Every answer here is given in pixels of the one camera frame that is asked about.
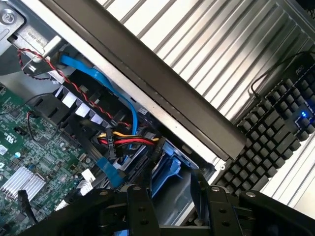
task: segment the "yellow wire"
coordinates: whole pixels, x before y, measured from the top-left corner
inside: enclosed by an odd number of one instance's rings
[[[113,134],[116,134],[120,137],[138,137],[138,135],[126,135],[126,134],[122,134],[122,133],[117,132],[117,131],[114,131]],[[104,138],[104,137],[106,137],[106,133],[102,133],[98,136],[98,138]],[[154,141],[154,142],[158,141],[158,140],[159,140],[159,138],[152,139],[152,141]]]

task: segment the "aluminum heatsink fin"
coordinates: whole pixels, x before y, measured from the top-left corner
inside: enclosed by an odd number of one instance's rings
[[[25,167],[20,167],[0,190],[14,200],[17,199],[19,190],[26,190],[31,201],[44,185],[45,181],[40,176]]]

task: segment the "green circuit board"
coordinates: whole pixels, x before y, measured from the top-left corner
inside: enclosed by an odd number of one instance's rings
[[[23,100],[0,86],[0,113],[11,111]],[[40,144],[31,140],[26,115],[29,106],[0,116],[0,187],[20,168],[40,175],[46,184],[30,201],[38,221],[49,215],[77,185],[80,173],[92,167],[87,159],[80,161],[83,150],[74,147],[62,133],[49,141],[55,127],[43,118],[31,119],[31,130]],[[18,210],[16,200],[0,191],[0,227],[9,227],[8,235],[18,235],[31,223]]]

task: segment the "motherboard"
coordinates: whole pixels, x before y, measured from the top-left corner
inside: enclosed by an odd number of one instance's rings
[[[56,127],[41,117],[29,120],[36,138],[32,140],[27,127],[32,108],[19,108],[23,103],[0,86],[0,113],[8,112],[0,116],[0,235],[18,235],[32,225],[19,211],[15,183],[24,181],[24,187],[32,189],[30,204],[41,221],[76,187],[81,173],[93,166],[82,149],[60,131],[55,133]]]

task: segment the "red wire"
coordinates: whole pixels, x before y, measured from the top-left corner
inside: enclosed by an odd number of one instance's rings
[[[99,139],[99,141],[102,144],[106,144],[106,145],[108,144],[107,140],[105,140],[105,139]],[[150,142],[148,140],[141,139],[141,138],[118,140],[118,141],[115,141],[114,144],[125,144],[125,143],[131,143],[131,142],[140,142],[140,143],[144,143],[144,144],[154,145],[153,142]]]
[[[154,145],[153,142],[150,142],[148,140],[145,139],[124,139],[124,140],[118,140],[115,141],[114,144],[125,144],[125,143],[130,143],[130,142],[141,142],[141,143],[145,143],[145,144],[149,144],[149,145]]]
[[[87,101],[92,107],[95,107],[95,108],[99,109],[102,113],[106,114],[110,119],[113,119],[113,118],[114,118],[109,112],[105,111],[102,107],[100,107],[100,106],[97,105],[96,103],[90,101],[90,100],[88,99],[88,96],[87,96],[84,92],[82,92],[82,91],[79,89],[79,87],[78,87],[75,83],[71,82],[71,81],[69,80],[69,78],[68,78],[61,70],[57,69],[48,59],[44,58],[41,54],[39,54],[39,53],[37,53],[37,52],[34,52],[34,51],[32,51],[32,50],[30,50],[30,49],[28,49],[28,48],[18,49],[18,58],[19,58],[19,63],[20,63],[20,64],[23,65],[22,59],[21,59],[21,52],[29,52],[29,53],[32,53],[32,54],[34,54],[35,56],[37,56],[38,58],[44,60],[53,70],[57,71],[57,73],[58,73],[60,76],[62,76],[62,77],[64,78],[64,81],[65,81],[66,83],[72,85],[72,86],[75,88],[75,90],[77,90],[77,92],[82,95],[82,97],[84,98],[84,100]],[[126,122],[123,122],[123,121],[119,121],[118,123],[124,124],[124,125],[127,126],[127,127],[131,127],[131,124],[126,123]]]

